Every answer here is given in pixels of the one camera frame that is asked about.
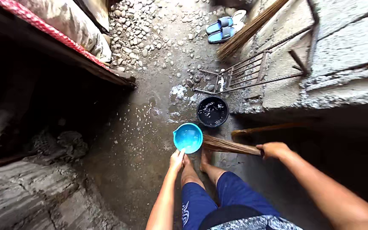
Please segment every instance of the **blue plastic basin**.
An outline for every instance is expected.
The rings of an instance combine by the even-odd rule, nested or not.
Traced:
[[[192,154],[201,147],[202,132],[196,124],[182,124],[172,134],[174,145],[180,151],[185,148],[185,153]]]

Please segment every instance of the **blue slipper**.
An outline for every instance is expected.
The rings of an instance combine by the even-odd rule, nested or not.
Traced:
[[[233,20],[230,16],[225,16],[217,20],[216,23],[211,24],[207,27],[207,34],[214,34],[221,30],[221,28],[232,26]]]
[[[224,27],[221,28],[221,31],[211,34],[208,36],[208,42],[211,44],[217,44],[228,41],[234,34],[237,32],[237,30],[233,27]]]

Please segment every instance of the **blue shorts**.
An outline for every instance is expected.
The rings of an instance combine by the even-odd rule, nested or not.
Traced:
[[[221,207],[244,205],[264,215],[280,216],[262,195],[232,172],[224,172],[218,179],[217,193]],[[183,230],[197,230],[204,218],[218,208],[207,192],[194,182],[183,186],[181,199]]]

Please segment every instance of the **concrete wall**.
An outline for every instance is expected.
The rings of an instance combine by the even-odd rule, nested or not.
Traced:
[[[66,165],[0,167],[0,229],[126,229],[96,194]]]
[[[250,15],[257,15],[274,0],[258,1]],[[261,81],[299,71],[288,54],[294,49],[311,74],[235,91],[230,97],[234,113],[257,114],[286,108],[324,109],[368,104],[368,1],[314,0],[320,17],[312,38],[301,34],[274,49],[269,55],[267,74]],[[244,46],[242,59],[313,23],[306,0],[289,0]],[[313,55],[310,44],[316,42]],[[241,84],[257,83],[259,79]]]

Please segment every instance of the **person's leg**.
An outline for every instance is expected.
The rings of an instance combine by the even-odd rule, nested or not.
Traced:
[[[280,216],[279,212],[258,192],[232,172],[210,165],[211,152],[202,149],[200,170],[206,172],[217,186],[221,206],[244,205],[265,215]]]
[[[204,173],[207,173],[212,183],[217,186],[218,179],[220,179],[221,175],[224,174],[224,172],[226,171],[216,166],[210,165],[211,156],[211,151],[202,148],[200,170]]]
[[[198,229],[204,218],[218,206],[205,191],[204,184],[198,178],[193,164],[184,156],[184,169],[181,174],[181,200],[183,230]]]

